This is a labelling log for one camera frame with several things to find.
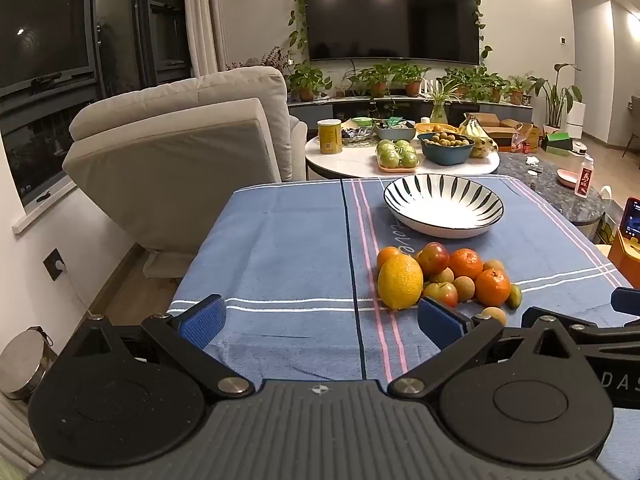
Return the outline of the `blue striped tablecloth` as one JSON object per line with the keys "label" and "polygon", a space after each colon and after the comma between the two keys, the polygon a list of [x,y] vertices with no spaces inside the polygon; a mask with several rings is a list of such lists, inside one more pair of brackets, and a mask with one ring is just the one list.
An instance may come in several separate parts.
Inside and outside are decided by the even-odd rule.
{"label": "blue striped tablecloth", "polygon": [[463,479],[434,448],[433,417],[386,396],[438,349],[421,332],[421,234],[383,200],[387,181],[243,188],[231,196],[170,305],[224,298],[206,352],[254,382],[186,461],[187,479]]}

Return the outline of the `white red label bottle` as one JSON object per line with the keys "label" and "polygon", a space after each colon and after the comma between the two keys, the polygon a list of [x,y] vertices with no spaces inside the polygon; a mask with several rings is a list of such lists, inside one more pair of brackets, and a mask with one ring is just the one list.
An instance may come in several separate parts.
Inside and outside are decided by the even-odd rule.
{"label": "white red label bottle", "polygon": [[584,159],[582,160],[582,166],[580,166],[580,171],[578,172],[578,177],[574,189],[574,193],[576,196],[579,196],[581,198],[588,197],[593,176],[593,168],[593,158],[590,155],[585,154]]}

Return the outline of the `tall potted floor plant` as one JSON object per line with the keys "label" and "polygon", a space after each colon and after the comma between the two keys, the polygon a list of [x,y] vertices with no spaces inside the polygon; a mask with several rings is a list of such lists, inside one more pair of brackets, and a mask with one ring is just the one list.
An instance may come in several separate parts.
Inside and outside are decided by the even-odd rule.
{"label": "tall potted floor plant", "polygon": [[546,101],[546,126],[559,129],[562,126],[562,119],[570,114],[575,103],[582,102],[582,90],[574,84],[568,87],[560,86],[560,75],[564,68],[572,68],[579,72],[580,68],[575,64],[558,63],[553,65],[555,78],[549,80],[537,76],[528,76],[532,83],[532,90],[535,96],[544,95]]}

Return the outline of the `small green fruit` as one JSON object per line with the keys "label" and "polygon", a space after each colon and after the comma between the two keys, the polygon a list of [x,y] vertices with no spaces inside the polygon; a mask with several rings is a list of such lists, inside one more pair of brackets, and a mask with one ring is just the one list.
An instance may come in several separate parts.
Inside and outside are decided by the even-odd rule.
{"label": "small green fruit", "polygon": [[518,287],[517,284],[512,284],[510,289],[510,295],[506,300],[506,305],[511,310],[518,310],[518,308],[521,307],[522,301],[523,301],[523,295],[522,295],[521,289]]}

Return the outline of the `banana bunch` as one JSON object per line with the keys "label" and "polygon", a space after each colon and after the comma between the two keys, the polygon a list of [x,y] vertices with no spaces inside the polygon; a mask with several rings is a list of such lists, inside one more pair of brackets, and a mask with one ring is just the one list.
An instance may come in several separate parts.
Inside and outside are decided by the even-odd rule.
{"label": "banana bunch", "polygon": [[472,145],[471,158],[486,158],[499,151],[498,144],[488,136],[474,115],[466,114],[458,131]]}

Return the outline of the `dark marble round table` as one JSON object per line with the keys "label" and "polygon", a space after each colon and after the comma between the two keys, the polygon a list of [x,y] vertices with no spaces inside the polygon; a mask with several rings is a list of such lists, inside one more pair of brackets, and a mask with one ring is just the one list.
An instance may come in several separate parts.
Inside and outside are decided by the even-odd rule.
{"label": "dark marble round table", "polygon": [[560,183],[559,167],[552,162],[541,160],[529,165],[525,154],[500,152],[499,156],[498,174],[520,179],[586,237],[596,239],[597,228],[610,200],[603,198],[595,188],[590,188],[586,198],[576,196],[572,188]]}

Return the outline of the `glass vase with plant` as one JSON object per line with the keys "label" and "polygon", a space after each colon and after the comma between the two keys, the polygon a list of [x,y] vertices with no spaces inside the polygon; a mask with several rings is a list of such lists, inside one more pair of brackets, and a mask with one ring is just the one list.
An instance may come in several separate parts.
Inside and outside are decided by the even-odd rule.
{"label": "glass vase with plant", "polygon": [[448,122],[446,104],[457,99],[458,85],[452,80],[435,79],[425,83],[427,97],[433,103],[430,122],[446,124]]}

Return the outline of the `black wall television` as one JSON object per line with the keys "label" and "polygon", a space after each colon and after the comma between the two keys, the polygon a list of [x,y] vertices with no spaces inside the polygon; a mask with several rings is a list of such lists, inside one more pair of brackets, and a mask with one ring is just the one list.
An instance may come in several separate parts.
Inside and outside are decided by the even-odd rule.
{"label": "black wall television", "polygon": [[480,62],[477,0],[304,1],[313,61]]}

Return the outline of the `red flower arrangement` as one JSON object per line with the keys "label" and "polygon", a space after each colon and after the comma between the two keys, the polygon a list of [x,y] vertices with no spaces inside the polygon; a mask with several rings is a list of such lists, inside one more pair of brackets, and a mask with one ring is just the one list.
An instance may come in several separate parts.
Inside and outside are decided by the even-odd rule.
{"label": "red flower arrangement", "polygon": [[227,70],[235,70],[236,68],[267,66],[278,70],[283,75],[288,74],[293,66],[294,61],[288,56],[281,47],[275,46],[270,51],[262,55],[260,58],[247,58],[244,62],[231,62],[226,65]]}

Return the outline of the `smartphone on stand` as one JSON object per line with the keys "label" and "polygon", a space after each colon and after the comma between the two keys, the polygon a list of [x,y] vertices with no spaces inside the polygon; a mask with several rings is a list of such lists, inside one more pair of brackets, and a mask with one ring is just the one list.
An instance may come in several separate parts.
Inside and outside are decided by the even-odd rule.
{"label": "smartphone on stand", "polygon": [[640,240],[640,200],[637,197],[630,196],[626,201],[620,220],[620,235],[626,240]]}

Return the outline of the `large orange tangerine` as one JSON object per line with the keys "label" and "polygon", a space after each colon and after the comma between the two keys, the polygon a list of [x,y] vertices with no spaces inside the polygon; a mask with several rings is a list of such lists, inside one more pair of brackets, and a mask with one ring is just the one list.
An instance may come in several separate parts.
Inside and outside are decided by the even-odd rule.
{"label": "large orange tangerine", "polygon": [[484,270],[484,262],[473,249],[460,248],[449,256],[449,269],[456,278],[466,276],[474,281]]}

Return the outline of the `large yellow lemon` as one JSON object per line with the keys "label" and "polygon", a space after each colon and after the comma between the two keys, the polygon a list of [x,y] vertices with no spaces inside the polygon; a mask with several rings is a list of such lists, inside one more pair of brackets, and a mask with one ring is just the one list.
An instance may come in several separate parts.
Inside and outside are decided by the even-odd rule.
{"label": "large yellow lemon", "polygon": [[378,296],[392,311],[407,310],[419,302],[423,283],[420,264],[400,254],[390,258],[378,271]]}

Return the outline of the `dark tv console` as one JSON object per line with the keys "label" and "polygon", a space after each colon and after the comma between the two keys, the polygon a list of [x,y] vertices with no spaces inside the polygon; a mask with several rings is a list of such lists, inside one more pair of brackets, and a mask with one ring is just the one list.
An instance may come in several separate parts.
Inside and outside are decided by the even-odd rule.
{"label": "dark tv console", "polygon": [[[306,122],[312,131],[317,130],[317,122],[322,119],[341,119],[344,122],[356,117],[401,117],[420,122],[422,117],[430,117],[432,110],[431,100],[410,96],[352,96],[288,104],[288,111]],[[468,113],[495,114],[499,119],[514,119],[518,122],[531,122],[533,119],[533,109],[530,106],[511,103],[454,101],[447,103],[445,110],[448,122],[454,126],[460,125],[464,115]]]}

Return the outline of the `white round coffee table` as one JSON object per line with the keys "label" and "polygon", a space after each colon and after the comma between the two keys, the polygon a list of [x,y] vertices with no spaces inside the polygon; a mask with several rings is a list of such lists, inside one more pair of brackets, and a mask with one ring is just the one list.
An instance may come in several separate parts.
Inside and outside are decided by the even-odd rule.
{"label": "white round coffee table", "polygon": [[[418,152],[420,162],[419,166],[413,169],[416,174],[484,176],[484,174],[494,174],[500,165],[499,154],[492,153],[486,158],[470,158],[460,165],[440,166],[425,159],[417,140],[413,140],[412,145]],[[315,136],[305,145],[305,157],[309,173],[326,179],[367,179],[404,175],[400,170],[381,169],[378,166],[374,145],[344,146],[341,153],[322,154],[319,140]]]}

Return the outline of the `orange fruit basket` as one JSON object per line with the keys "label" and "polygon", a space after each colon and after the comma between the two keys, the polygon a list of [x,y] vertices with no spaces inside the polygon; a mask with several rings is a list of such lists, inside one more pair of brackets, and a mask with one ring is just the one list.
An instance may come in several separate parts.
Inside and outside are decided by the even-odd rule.
{"label": "orange fruit basket", "polygon": [[414,125],[416,132],[418,133],[442,133],[458,134],[459,129],[455,126],[448,124],[440,124],[439,122],[417,122]]}

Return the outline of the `wall power socket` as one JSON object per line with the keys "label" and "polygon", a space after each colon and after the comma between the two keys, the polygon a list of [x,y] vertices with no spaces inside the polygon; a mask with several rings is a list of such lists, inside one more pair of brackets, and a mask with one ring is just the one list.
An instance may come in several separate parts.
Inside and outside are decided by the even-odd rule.
{"label": "wall power socket", "polygon": [[58,251],[58,248],[54,248],[49,255],[43,260],[43,265],[52,281],[56,281],[62,273],[66,273],[66,264]]}

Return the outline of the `teal basket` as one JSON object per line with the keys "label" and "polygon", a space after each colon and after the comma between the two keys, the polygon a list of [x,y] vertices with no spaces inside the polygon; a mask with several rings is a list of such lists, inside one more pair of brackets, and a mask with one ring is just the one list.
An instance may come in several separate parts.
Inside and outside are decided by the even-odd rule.
{"label": "teal basket", "polygon": [[416,136],[416,129],[413,124],[408,122],[400,122],[394,126],[390,126],[388,122],[378,122],[374,127],[374,132],[380,140],[390,140],[392,142],[399,140],[412,141]]}

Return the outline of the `red green apple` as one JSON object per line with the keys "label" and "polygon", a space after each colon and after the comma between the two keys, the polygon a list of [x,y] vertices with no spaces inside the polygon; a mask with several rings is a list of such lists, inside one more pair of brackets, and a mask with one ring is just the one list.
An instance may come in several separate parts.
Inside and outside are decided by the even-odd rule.
{"label": "red green apple", "polygon": [[457,307],[459,303],[456,286],[449,282],[427,284],[423,289],[423,297],[434,299],[450,308]]}

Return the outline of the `small back orange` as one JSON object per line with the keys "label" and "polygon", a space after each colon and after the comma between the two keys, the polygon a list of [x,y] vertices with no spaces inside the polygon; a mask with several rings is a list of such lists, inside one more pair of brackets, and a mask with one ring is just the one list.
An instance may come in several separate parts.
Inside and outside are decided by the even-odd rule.
{"label": "small back orange", "polygon": [[390,258],[393,258],[395,256],[399,256],[400,254],[401,254],[401,251],[397,247],[387,246],[387,247],[382,248],[378,252],[378,255],[376,256],[376,266],[378,267],[378,270],[381,270],[382,267],[384,266],[384,264],[388,260],[390,260]]}

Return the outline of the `white blue striped bowl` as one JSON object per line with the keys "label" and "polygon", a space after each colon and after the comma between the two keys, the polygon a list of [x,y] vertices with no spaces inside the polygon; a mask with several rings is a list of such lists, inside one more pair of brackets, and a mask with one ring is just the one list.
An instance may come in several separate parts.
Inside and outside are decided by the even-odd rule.
{"label": "white blue striped bowl", "polygon": [[466,240],[486,233],[504,214],[491,188],[449,174],[414,174],[386,185],[383,200],[404,226],[431,237]]}

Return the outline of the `pink dish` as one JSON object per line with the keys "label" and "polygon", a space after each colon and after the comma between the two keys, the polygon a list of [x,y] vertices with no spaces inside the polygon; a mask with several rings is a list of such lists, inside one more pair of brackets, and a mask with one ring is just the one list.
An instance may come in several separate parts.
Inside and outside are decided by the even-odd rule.
{"label": "pink dish", "polygon": [[576,172],[566,169],[558,169],[556,170],[556,177],[558,178],[560,185],[563,185],[566,188],[571,188],[572,190],[576,188],[578,181],[578,174],[576,174]]}

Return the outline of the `brown longan fruit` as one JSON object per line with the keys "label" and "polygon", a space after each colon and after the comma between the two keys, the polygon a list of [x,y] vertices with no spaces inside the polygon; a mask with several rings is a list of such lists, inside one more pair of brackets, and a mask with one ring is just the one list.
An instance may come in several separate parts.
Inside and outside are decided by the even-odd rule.
{"label": "brown longan fruit", "polygon": [[475,295],[475,283],[468,276],[458,276],[453,282],[460,304],[470,301]]}
{"label": "brown longan fruit", "polygon": [[484,262],[484,270],[496,270],[501,273],[506,273],[506,266],[498,259],[490,259]]}
{"label": "brown longan fruit", "polygon": [[506,319],[506,312],[504,312],[500,308],[487,307],[482,312],[480,312],[480,314],[494,318],[495,320],[499,321],[503,326],[506,326],[506,324],[508,324],[508,320]]}
{"label": "brown longan fruit", "polygon": [[431,283],[452,283],[456,277],[454,271],[450,268],[446,268],[437,274],[430,277]]}

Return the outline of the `cardboard box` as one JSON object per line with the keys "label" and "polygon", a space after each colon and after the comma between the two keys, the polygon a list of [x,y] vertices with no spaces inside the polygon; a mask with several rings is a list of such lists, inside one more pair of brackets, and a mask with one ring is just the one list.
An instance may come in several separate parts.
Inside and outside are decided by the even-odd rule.
{"label": "cardboard box", "polygon": [[468,117],[475,119],[488,136],[498,136],[498,134],[507,133],[513,134],[522,126],[522,124],[515,119],[500,119],[496,114],[471,113]]}

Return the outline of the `teal bowl of longans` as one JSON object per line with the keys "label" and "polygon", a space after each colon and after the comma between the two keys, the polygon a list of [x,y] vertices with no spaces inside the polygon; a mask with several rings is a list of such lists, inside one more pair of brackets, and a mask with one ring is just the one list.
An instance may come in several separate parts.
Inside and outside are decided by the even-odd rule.
{"label": "teal bowl of longans", "polygon": [[474,148],[467,138],[455,133],[421,133],[418,140],[425,159],[439,166],[456,166],[466,162]]}

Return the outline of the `tray of green apples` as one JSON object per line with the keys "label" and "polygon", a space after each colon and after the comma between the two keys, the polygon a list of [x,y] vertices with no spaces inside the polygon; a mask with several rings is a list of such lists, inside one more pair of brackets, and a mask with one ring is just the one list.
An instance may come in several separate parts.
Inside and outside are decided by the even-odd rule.
{"label": "tray of green apples", "polygon": [[376,161],[385,172],[408,172],[418,168],[420,160],[406,140],[381,140],[376,146]]}

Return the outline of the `metal trash can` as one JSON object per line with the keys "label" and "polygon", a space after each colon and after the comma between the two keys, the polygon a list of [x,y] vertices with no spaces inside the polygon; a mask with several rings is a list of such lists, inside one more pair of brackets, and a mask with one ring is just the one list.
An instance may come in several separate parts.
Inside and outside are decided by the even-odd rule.
{"label": "metal trash can", "polygon": [[25,401],[58,358],[41,326],[30,326],[1,351],[0,388],[10,400]]}

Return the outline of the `beige recliner sofa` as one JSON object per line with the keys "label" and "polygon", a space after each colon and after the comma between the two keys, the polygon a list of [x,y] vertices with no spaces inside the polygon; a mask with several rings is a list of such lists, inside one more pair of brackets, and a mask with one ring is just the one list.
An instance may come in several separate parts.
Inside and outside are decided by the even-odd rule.
{"label": "beige recliner sofa", "polygon": [[148,252],[148,278],[182,278],[235,191],[306,178],[307,126],[267,66],[90,104],[70,135],[64,171]]}

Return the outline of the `yellow canister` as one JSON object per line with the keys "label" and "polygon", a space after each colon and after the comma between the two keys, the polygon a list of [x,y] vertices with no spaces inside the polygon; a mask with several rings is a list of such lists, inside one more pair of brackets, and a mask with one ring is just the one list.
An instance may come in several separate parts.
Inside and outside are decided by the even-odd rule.
{"label": "yellow canister", "polygon": [[317,126],[320,152],[327,155],[341,153],[342,122],[339,119],[321,119]]}

